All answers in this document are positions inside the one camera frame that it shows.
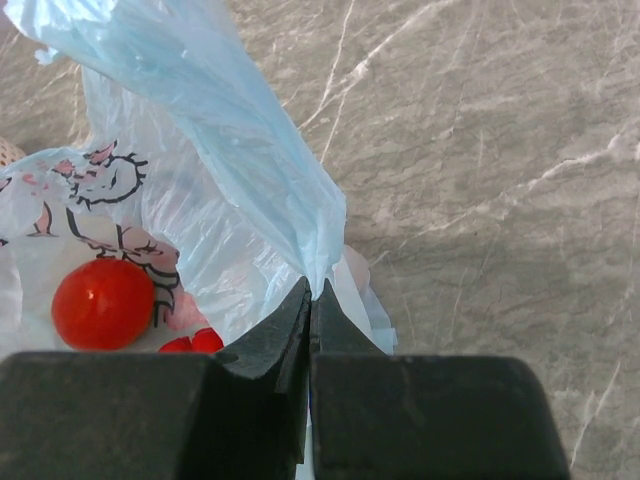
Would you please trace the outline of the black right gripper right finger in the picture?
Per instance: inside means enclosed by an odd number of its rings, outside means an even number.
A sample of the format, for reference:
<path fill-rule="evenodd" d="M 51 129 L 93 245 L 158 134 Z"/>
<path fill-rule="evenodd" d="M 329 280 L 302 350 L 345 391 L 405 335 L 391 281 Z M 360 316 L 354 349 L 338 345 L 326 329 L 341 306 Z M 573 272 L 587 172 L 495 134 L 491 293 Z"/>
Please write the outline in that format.
<path fill-rule="evenodd" d="M 566 479 L 545 391 L 522 360 L 387 355 L 331 286 L 310 320 L 319 479 Z"/>

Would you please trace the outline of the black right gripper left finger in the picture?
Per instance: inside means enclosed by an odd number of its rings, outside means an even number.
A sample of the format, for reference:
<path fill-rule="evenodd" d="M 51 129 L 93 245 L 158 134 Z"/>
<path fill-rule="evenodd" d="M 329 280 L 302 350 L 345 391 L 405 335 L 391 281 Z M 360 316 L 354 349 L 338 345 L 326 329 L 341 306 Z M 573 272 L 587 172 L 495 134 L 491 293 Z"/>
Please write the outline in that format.
<path fill-rule="evenodd" d="M 20 352 L 1 365 L 5 479 L 291 479 L 311 292 L 214 354 Z"/>

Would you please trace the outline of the light blue printed plastic bag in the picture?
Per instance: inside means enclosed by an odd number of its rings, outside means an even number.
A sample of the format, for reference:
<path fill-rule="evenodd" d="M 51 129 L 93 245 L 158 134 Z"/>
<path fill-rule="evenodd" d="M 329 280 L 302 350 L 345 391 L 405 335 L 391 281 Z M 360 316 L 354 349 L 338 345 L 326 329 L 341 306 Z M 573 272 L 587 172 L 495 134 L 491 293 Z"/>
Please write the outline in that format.
<path fill-rule="evenodd" d="M 385 353 L 397 342 L 365 261 L 344 244 L 346 199 L 280 105 L 220 1 L 9 1 L 4 18 L 49 64 L 79 64 L 80 147 L 1 170 L 1 352 L 62 350 L 51 302 L 97 258 L 155 287 L 135 341 L 155 351 L 210 327 L 232 342 L 299 280 L 331 286 Z"/>

